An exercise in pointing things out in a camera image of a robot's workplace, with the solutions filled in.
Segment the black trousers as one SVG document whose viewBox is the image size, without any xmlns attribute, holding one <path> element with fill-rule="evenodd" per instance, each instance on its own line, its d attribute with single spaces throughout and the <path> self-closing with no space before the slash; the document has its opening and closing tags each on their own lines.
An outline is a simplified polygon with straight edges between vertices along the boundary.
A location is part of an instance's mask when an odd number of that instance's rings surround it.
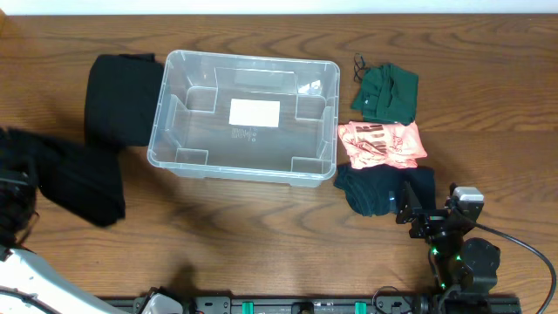
<svg viewBox="0 0 558 314">
<path fill-rule="evenodd" d="M 33 160 L 42 195 L 89 223 L 111 226 L 126 217 L 115 153 L 15 128 L 1 131 L 1 155 Z"/>
</svg>

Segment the green garment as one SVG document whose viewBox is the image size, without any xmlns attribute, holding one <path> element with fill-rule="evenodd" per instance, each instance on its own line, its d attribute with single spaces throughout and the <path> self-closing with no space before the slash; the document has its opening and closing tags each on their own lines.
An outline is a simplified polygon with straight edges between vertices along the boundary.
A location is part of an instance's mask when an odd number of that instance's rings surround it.
<svg viewBox="0 0 558 314">
<path fill-rule="evenodd" d="M 419 76 L 387 63 L 368 66 L 357 53 L 353 58 L 353 79 L 360 84 L 352 110 L 362 113 L 365 122 L 409 126 L 416 119 Z"/>
</svg>

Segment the black garment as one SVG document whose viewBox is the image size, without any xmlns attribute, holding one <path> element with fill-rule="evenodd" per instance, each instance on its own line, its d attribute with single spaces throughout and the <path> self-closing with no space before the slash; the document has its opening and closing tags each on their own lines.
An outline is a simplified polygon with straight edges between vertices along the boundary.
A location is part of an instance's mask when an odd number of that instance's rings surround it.
<svg viewBox="0 0 558 314">
<path fill-rule="evenodd" d="M 86 144 L 113 152 L 147 146 L 163 73 L 153 53 L 98 56 L 86 88 Z"/>
</svg>

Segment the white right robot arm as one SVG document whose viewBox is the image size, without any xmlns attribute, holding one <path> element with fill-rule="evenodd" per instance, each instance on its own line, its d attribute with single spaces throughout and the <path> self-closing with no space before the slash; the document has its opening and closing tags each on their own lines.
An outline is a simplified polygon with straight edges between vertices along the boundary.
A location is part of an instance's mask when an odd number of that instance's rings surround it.
<svg viewBox="0 0 558 314">
<path fill-rule="evenodd" d="M 500 249 L 482 238 L 464 238 L 475 228 L 484 195 L 477 188 L 451 185 L 442 209 L 426 209 L 408 181 L 401 194 L 396 223 L 409 223 L 409 236 L 429 246 L 427 257 L 436 283 L 432 298 L 487 295 L 498 282 Z"/>
</svg>

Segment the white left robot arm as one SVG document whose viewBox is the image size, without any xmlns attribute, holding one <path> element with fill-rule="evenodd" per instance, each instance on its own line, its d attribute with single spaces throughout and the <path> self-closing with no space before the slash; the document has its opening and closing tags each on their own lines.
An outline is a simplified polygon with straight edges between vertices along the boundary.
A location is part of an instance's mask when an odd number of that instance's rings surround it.
<svg viewBox="0 0 558 314">
<path fill-rule="evenodd" d="M 21 245 L 31 229 L 36 192 L 24 172 L 1 172 L 1 312 L 123 313 L 61 277 L 41 256 Z"/>
</svg>

